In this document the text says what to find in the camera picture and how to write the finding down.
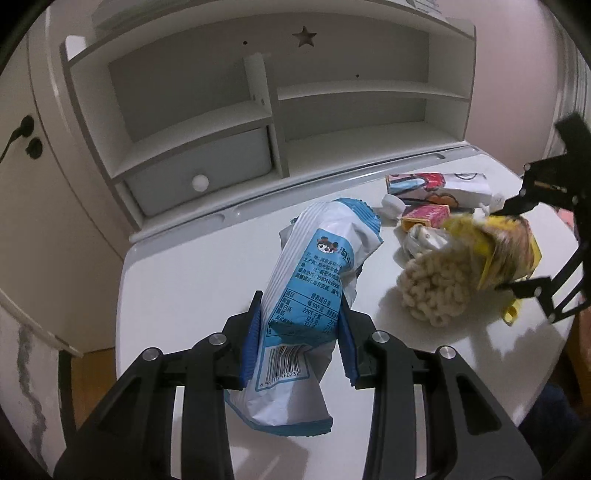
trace barcode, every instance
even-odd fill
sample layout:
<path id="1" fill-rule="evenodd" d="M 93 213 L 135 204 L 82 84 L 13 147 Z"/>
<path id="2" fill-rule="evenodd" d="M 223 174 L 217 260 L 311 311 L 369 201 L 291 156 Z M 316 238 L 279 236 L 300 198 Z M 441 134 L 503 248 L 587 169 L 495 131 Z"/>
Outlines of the barcode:
<path id="1" fill-rule="evenodd" d="M 303 370 L 305 345 L 279 345 L 267 349 L 267 374 L 265 385 L 269 386 L 278 380 L 299 377 Z"/>

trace pink wall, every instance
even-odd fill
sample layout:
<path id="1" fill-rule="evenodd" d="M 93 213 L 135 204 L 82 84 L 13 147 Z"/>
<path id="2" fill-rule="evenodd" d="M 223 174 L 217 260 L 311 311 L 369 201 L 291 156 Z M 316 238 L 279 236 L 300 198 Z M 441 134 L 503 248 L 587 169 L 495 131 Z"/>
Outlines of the pink wall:
<path id="1" fill-rule="evenodd" d="M 466 139 L 521 174 L 550 134 L 558 85 L 557 34 L 537 0 L 439 0 L 476 25 L 476 77 Z"/>

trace star-shaped cutout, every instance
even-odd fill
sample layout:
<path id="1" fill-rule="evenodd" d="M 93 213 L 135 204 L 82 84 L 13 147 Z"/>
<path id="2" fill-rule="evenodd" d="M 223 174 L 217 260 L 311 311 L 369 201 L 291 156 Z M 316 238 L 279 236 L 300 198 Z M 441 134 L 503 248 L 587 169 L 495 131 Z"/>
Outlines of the star-shaped cutout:
<path id="1" fill-rule="evenodd" d="M 300 48 L 302 45 L 314 46 L 312 38 L 314 38 L 316 34 L 308 32 L 308 29 L 305 26 L 301 29 L 300 33 L 292 33 L 292 35 L 300 41 L 298 48 Z"/>

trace blue and white snack bag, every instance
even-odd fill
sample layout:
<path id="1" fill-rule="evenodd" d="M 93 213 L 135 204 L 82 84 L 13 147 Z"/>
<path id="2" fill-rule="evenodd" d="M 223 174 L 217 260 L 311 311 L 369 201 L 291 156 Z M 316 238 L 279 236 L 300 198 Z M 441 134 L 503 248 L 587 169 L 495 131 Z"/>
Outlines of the blue and white snack bag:
<path id="1" fill-rule="evenodd" d="M 253 429 L 330 431 L 319 382 L 335 348 L 341 295 L 351 306 L 356 271 L 382 244 L 380 226 L 364 202 L 337 199 L 311 205 L 280 234 L 285 246 L 243 349 L 246 387 L 226 395 Z"/>

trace yellow snack bag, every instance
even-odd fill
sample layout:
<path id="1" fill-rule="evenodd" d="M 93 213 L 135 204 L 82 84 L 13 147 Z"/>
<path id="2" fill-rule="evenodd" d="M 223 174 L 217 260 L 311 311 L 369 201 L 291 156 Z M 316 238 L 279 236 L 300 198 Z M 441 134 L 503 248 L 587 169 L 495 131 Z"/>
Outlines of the yellow snack bag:
<path id="1" fill-rule="evenodd" d="M 443 228 L 472 251 L 480 272 L 478 290 L 527 277 L 540 263 L 540 249 L 522 217 L 458 215 Z"/>

